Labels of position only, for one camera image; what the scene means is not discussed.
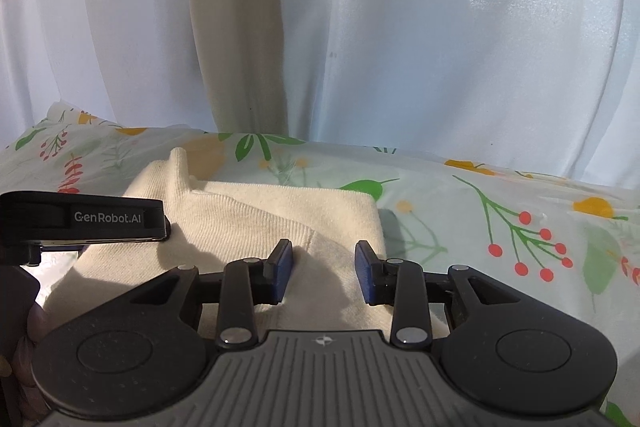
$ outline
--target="white curtain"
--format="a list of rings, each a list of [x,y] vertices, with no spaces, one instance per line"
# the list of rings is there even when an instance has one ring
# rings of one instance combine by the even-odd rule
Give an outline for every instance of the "white curtain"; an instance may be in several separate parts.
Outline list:
[[[640,0],[281,0],[289,133],[640,186]],[[0,132],[215,126],[189,0],[0,0]]]
[[[189,0],[0,0],[0,144],[62,99],[126,126],[215,130]]]

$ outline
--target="yellow flower print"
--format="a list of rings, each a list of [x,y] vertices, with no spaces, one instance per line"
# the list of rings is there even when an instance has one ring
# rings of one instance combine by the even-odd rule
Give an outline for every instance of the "yellow flower print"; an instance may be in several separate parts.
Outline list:
[[[603,198],[591,197],[582,201],[574,201],[574,210],[576,212],[582,212],[583,214],[591,214],[592,216],[600,216],[607,219],[629,220],[626,216],[614,216],[611,204]]]
[[[147,127],[118,127],[116,131],[121,134],[126,134],[127,136],[136,136],[141,132],[145,132],[147,129]]]
[[[481,168],[484,163],[474,165],[473,162],[468,161],[447,160],[446,162],[444,162],[444,165],[448,165],[449,167],[457,167],[458,169],[465,169],[467,171],[480,172],[481,174],[486,174],[487,176],[495,176],[495,172],[493,172],[492,170]]]
[[[198,136],[181,145],[187,152],[189,174],[209,180],[225,164],[225,144],[217,134]]]
[[[85,123],[91,123],[92,120],[95,120],[96,118],[98,118],[97,116],[94,116],[92,114],[89,114],[87,112],[82,111],[79,115],[78,115],[78,123],[80,125],[85,124]]]
[[[402,214],[408,214],[409,212],[412,212],[413,209],[414,206],[410,201],[400,200],[398,201],[398,203],[396,203],[396,210]]]

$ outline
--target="green leaf print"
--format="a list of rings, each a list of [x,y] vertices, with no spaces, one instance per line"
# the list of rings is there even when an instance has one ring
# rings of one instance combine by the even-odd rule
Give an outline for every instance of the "green leaf print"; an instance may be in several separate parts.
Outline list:
[[[349,184],[343,185],[340,188],[341,190],[364,192],[365,194],[369,194],[375,201],[378,201],[383,192],[382,184],[395,182],[397,180],[399,180],[399,178],[395,178],[393,180],[385,180],[383,182],[377,182],[375,180],[358,180],[356,182],[351,182]]]
[[[373,149],[375,149],[378,152],[383,152],[383,153],[386,153],[386,154],[389,154],[389,153],[396,154],[396,151],[398,150],[398,149],[393,149],[391,152],[389,152],[389,148],[388,147],[373,147]]]
[[[45,129],[46,129],[46,127],[41,127],[40,129],[34,129],[27,136],[25,136],[24,138],[20,138],[15,143],[15,150],[21,149],[22,147],[27,145],[31,140],[33,140],[33,137],[36,136],[37,133],[39,133],[40,131],[44,131]]]
[[[236,145],[236,160],[242,161],[246,158],[251,150],[251,147],[254,146],[254,135],[248,134],[246,136],[242,136],[238,145]]]
[[[87,156],[88,154],[101,147],[103,145],[103,141],[104,140],[102,138],[95,138],[92,140],[87,140],[85,142],[80,142],[78,146],[73,147],[71,153],[74,156]],[[58,162],[62,161],[66,163],[67,160],[68,158],[66,158],[66,156],[60,156]]]
[[[600,295],[613,279],[620,258],[620,246],[613,236],[600,227],[588,225],[587,254],[582,266],[582,276],[594,295]]]
[[[290,136],[280,136],[278,134],[265,134],[264,137],[269,141],[279,143],[281,145],[302,145],[305,143],[304,140],[299,140],[298,138],[292,138]]]
[[[629,420],[626,419],[625,415],[613,402],[607,402],[607,409],[604,413],[604,416],[609,418],[617,427],[636,427]]]
[[[256,134],[258,137],[258,142],[260,142],[260,147],[262,148],[262,155],[264,156],[265,161],[271,161],[271,151],[269,150],[269,144],[267,140],[264,139],[264,136],[261,134]]]

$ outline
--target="grooved grip surface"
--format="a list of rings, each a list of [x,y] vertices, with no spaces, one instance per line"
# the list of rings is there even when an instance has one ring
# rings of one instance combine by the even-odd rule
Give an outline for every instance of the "grooved grip surface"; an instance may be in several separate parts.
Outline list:
[[[219,357],[189,397],[144,418],[90,422],[54,412],[44,427],[606,427],[596,412],[519,420],[450,389],[430,357],[378,331],[271,331],[250,351]]]

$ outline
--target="finger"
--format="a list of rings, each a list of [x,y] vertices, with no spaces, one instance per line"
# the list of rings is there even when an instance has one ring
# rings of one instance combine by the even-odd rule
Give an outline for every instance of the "finger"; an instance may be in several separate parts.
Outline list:
[[[27,316],[27,335],[33,342],[39,343],[47,332],[47,314],[35,303]]]
[[[20,387],[27,403],[40,418],[49,412],[49,408],[37,387],[27,387],[26,385],[20,385]]]
[[[31,358],[33,357],[33,343],[27,338],[22,337],[18,341],[15,348],[14,358],[11,361],[11,367],[14,371],[15,378],[20,383],[34,387],[36,385],[31,374]]]

